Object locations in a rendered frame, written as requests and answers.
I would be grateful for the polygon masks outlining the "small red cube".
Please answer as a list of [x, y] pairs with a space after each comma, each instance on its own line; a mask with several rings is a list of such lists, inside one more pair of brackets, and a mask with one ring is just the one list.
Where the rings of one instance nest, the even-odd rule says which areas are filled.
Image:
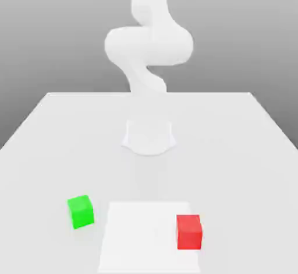
[[200, 215], [176, 215], [176, 242], [179, 250], [200, 250], [203, 228]]

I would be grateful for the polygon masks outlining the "small green cube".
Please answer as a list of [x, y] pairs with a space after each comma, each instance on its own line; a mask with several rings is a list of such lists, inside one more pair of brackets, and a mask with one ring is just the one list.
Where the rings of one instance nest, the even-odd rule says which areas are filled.
[[94, 223], [94, 209], [88, 195], [80, 195], [67, 200], [74, 229]]

